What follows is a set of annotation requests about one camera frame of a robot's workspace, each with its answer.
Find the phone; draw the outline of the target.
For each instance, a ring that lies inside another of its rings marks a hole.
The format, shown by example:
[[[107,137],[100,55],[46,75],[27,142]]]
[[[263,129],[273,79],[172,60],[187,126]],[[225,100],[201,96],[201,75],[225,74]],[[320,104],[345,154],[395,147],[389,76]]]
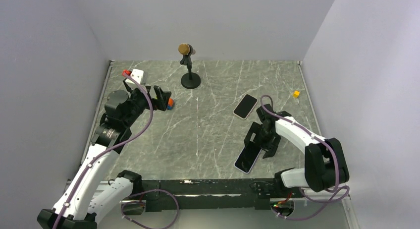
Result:
[[[239,119],[245,120],[250,115],[257,102],[258,100],[256,97],[246,94],[233,110],[233,115]]]
[[[239,171],[248,174],[258,159],[260,152],[261,149],[253,145],[244,147],[244,149],[237,157],[234,163],[234,167]]]

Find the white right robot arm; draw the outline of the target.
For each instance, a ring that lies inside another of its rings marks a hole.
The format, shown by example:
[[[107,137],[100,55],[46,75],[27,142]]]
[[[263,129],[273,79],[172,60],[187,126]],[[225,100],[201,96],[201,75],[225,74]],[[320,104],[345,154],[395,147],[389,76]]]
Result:
[[[298,123],[288,112],[275,113],[270,104],[257,109],[260,123],[253,122],[244,138],[244,148],[235,167],[249,173],[260,152],[273,157],[280,140],[285,138],[305,156],[304,166],[275,173],[273,191],[287,196],[293,188],[309,188],[314,192],[335,189],[350,179],[340,141],[324,138]]]

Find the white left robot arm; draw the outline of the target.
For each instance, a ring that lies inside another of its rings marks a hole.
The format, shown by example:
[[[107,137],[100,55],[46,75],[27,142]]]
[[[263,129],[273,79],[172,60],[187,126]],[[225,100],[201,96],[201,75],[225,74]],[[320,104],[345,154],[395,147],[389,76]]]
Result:
[[[98,195],[95,192],[105,173],[112,167],[132,132],[130,127],[149,110],[167,110],[171,92],[154,86],[156,97],[126,86],[107,97],[100,125],[78,173],[52,209],[42,209],[37,222],[44,229],[96,229],[102,219],[122,199],[138,198],[144,190],[141,175],[123,170],[114,182]]]

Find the colourful toy car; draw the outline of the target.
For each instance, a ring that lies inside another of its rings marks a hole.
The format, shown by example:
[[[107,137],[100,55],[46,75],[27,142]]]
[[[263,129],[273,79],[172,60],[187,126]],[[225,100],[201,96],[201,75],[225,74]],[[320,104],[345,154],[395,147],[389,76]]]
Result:
[[[175,101],[172,98],[170,98],[168,100],[167,109],[172,110],[174,108],[174,105],[175,105]]]

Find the black microphone stand with cork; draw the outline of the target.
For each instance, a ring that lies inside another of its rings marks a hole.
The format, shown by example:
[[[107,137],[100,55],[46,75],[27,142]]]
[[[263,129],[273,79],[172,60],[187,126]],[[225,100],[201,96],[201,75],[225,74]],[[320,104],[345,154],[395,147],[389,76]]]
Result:
[[[192,72],[191,56],[196,53],[195,49],[187,43],[182,43],[178,47],[178,51],[182,54],[183,58],[180,65],[187,66],[188,73],[181,77],[181,85],[186,89],[196,89],[201,84],[201,78],[197,73]]]

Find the small yellow cube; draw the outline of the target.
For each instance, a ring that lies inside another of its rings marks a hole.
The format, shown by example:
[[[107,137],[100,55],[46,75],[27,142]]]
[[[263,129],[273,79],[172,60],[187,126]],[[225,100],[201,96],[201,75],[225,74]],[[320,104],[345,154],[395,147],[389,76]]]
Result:
[[[293,93],[293,97],[294,97],[294,98],[298,98],[298,97],[299,97],[299,95],[300,95],[300,91],[295,91],[295,92]]]

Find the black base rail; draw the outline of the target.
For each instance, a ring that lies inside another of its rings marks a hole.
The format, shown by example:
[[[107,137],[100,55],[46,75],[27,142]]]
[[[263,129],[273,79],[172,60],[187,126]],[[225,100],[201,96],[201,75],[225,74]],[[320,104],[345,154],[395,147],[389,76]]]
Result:
[[[273,178],[143,180],[146,212],[253,208],[269,210],[278,201],[302,199],[298,188],[278,186]]]

